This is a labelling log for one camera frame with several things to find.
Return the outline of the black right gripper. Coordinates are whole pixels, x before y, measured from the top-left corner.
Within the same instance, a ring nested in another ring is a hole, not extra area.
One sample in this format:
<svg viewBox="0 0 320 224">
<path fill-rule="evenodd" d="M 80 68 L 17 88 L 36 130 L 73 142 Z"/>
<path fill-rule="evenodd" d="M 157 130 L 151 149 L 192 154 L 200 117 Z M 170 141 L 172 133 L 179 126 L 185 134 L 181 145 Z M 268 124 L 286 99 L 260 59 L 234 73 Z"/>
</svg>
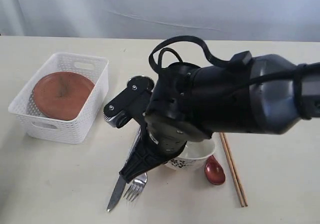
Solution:
<svg viewBox="0 0 320 224">
<path fill-rule="evenodd" d="M 147 116 L 145 122 L 147 129 L 141 129 L 133 152 L 119 172 L 127 184 L 137 176 L 167 162 L 170 155 L 178 156 L 186 142 L 199 143 L 210 139 L 213 134 L 199 125 L 163 116 Z"/>
</svg>

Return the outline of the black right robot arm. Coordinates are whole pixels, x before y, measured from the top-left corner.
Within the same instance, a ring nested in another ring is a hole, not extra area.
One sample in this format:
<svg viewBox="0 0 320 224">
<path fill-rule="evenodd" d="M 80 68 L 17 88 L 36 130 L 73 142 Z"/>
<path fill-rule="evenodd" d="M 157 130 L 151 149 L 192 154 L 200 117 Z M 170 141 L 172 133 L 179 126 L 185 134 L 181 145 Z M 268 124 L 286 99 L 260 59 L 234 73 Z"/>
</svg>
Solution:
<svg viewBox="0 0 320 224">
<path fill-rule="evenodd" d="M 173 63 L 158 76 L 141 136 L 120 171 L 130 182 L 217 132 L 281 135 L 320 116 L 320 65 L 268 54 L 244 70 Z"/>
</svg>

